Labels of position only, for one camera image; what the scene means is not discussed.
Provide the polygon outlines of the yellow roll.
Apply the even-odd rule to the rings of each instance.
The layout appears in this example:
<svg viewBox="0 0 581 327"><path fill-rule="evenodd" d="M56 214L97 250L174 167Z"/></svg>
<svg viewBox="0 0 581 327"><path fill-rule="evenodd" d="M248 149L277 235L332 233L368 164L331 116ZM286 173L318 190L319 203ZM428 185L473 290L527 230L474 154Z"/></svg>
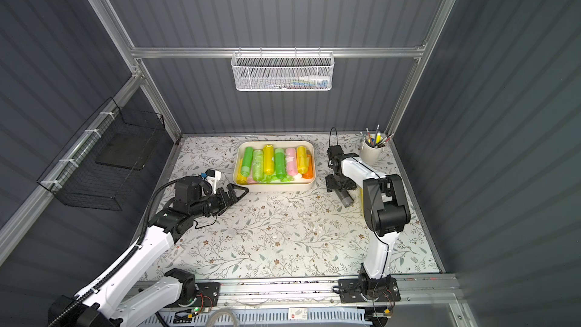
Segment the yellow roll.
<svg viewBox="0 0 581 327"><path fill-rule="evenodd" d="M305 174L309 169L309 160L307 157L307 148L303 145L297 147L297 171L299 174Z"/></svg>
<svg viewBox="0 0 581 327"><path fill-rule="evenodd" d="M248 177L243 175L240 170L237 172L235 179L236 179L236 183L239 185L248 184Z"/></svg>
<svg viewBox="0 0 581 327"><path fill-rule="evenodd" d="M365 214L365 196L363 188L359 187L359 199L361 204L361 213L362 215Z"/></svg>
<svg viewBox="0 0 581 327"><path fill-rule="evenodd" d="M263 147L263 172L267 176L275 172L274 146L270 144Z"/></svg>

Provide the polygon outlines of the grey trash bag roll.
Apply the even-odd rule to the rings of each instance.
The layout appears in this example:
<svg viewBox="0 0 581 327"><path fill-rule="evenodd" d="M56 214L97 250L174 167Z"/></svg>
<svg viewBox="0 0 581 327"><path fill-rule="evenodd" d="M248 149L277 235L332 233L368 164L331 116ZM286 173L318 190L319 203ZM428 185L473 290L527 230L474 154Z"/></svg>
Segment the grey trash bag roll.
<svg viewBox="0 0 581 327"><path fill-rule="evenodd" d="M347 190L338 191L337 195L340 198L340 202L344 207L351 207L353 205L354 200Z"/></svg>

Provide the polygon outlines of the orange trash bag roll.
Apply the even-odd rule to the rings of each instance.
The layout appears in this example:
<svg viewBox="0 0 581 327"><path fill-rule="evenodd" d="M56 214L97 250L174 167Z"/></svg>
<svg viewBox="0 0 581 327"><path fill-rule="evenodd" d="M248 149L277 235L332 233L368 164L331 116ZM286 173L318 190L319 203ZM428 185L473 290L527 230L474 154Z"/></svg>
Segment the orange trash bag roll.
<svg viewBox="0 0 581 327"><path fill-rule="evenodd" d="M314 178L313 157L310 153L307 153L307 171L302 174L302 178L305 180L311 180Z"/></svg>

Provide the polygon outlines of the light green roll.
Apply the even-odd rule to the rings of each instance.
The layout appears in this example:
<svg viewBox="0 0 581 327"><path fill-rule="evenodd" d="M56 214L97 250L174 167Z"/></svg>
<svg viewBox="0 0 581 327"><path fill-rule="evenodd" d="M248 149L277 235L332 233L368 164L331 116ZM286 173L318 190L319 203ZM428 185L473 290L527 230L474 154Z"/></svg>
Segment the light green roll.
<svg viewBox="0 0 581 327"><path fill-rule="evenodd" d="M253 179L257 183L261 183L264 180L264 155L263 151L260 149L255 149L253 153L253 163L252 163Z"/></svg>

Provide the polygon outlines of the pink roll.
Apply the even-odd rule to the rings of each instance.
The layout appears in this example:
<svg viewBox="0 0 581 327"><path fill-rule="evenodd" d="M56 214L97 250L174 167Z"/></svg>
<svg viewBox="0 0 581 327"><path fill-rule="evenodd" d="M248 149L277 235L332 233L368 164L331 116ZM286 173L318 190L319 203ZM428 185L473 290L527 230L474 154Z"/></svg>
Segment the pink roll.
<svg viewBox="0 0 581 327"><path fill-rule="evenodd" d="M299 174L297 168L297 150L296 148L286 148L285 150L286 171L291 177Z"/></svg>

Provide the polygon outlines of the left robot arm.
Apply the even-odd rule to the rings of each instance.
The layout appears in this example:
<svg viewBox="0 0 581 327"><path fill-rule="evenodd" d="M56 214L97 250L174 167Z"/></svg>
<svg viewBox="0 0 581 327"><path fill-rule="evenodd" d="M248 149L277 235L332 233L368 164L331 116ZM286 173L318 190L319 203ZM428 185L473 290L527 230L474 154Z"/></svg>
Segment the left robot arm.
<svg viewBox="0 0 581 327"><path fill-rule="evenodd" d="M138 326L167 306L203 307L195 275L173 268L137 295L127 298L149 266L169 251L190 229L198 229L199 217L223 215L249 189L234 183L217 183L221 173L207 170L181 177L159 187L159 195L173 186L176 194L151 219L143 220L138 238L100 276L74 296L60 296L48 310L49 326Z"/></svg>

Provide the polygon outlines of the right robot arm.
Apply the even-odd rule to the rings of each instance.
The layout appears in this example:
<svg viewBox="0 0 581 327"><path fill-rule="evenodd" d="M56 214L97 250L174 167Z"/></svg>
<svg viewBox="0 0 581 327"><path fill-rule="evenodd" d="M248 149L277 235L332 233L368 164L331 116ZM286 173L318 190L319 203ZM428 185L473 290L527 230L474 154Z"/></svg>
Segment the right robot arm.
<svg viewBox="0 0 581 327"><path fill-rule="evenodd" d="M401 300L390 261L399 234L411 220L404 184L398 174L374 170L355 153L345 153L340 145L327 150L326 189L334 192L344 206L351 205L350 191L363 192L363 217L370 232L369 250L355 279L340 279L334 293L344 304Z"/></svg>

